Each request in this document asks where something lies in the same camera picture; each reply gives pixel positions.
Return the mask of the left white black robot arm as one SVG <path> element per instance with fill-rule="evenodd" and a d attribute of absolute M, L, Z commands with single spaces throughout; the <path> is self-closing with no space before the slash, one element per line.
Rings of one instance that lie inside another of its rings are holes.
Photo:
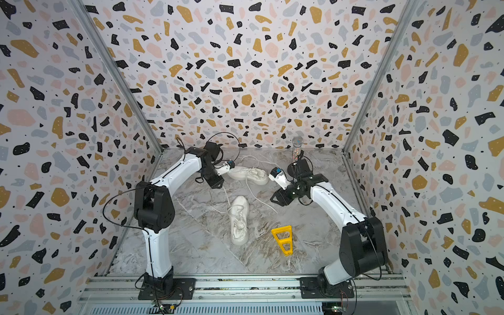
<path fill-rule="evenodd" d="M 190 147 L 182 157 L 150 182 L 135 189 L 134 217 L 143 231 L 147 267 L 144 283 L 155 293 L 168 295 L 174 289 L 173 264 L 169 258 L 169 227 L 175 219 L 173 194 L 198 173 L 210 188 L 221 188 L 223 175 L 235 167 L 234 161 L 220 160 L 221 148 L 210 143 L 204 148 Z"/>

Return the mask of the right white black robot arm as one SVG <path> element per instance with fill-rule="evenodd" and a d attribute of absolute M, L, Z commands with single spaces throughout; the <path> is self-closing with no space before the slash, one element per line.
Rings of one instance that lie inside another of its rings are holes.
<path fill-rule="evenodd" d="M 280 168 L 269 179 L 280 188 L 270 201 L 286 207 L 296 199 L 307 197 L 320 206 L 341 233 L 339 258 L 322 269 L 319 282 L 336 286 L 361 274 L 386 265 L 387 244 L 382 222 L 355 210 L 322 174 L 307 173 L 290 181 Z"/>

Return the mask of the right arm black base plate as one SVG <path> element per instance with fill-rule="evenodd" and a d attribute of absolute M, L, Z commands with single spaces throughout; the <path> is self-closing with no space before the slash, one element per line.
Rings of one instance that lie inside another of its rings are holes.
<path fill-rule="evenodd" d="M 331 285 L 320 274 L 317 277 L 302 277 L 299 279 L 299 283 L 303 299 L 354 298 L 353 285 L 349 281 Z"/>

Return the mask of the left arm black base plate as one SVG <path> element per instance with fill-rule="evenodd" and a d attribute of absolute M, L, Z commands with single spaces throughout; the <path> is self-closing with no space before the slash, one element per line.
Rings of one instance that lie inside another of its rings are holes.
<path fill-rule="evenodd" d="M 149 280 L 140 289 L 138 300 L 168 301 L 191 300 L 196 288 L 195 278 L 167 278 L 156 280 L 155 284 Z"/>

